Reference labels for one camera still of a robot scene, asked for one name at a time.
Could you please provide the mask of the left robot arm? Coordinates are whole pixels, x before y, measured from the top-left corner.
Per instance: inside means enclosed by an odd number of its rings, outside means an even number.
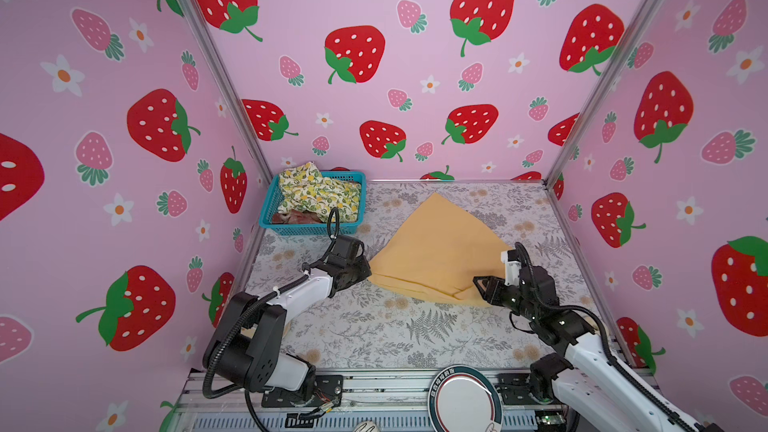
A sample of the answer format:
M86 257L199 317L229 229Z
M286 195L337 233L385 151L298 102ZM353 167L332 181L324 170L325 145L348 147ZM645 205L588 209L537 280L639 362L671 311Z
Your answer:
M282 352L285 326L316 303L371 276L362 241L333 235L320 259L264 296L235 294L224 309L203 358L202 393L215 399L235 392L279 389L296 402L308 402L316 388L316 368Z

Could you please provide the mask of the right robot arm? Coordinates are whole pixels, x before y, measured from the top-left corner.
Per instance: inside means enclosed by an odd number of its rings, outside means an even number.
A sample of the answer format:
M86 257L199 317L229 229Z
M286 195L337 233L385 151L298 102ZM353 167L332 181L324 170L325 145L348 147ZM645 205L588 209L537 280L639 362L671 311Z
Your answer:
M554 352L530 366L528 390L556 400L599 431L719 431L683 412L612 352L609 334L591 310L562 305L547 270L535 266L523 244L501 254L502 277L475 276L487 304L526 319L529 331Z

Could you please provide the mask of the yellow skirt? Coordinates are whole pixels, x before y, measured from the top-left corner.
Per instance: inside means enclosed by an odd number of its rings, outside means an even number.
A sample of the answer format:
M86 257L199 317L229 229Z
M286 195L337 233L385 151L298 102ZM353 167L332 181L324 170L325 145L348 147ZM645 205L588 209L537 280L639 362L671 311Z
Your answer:
M501 254L510 249L478 218L434 193L370 261L369 281L426 302L485 307L473 278L504 278Z

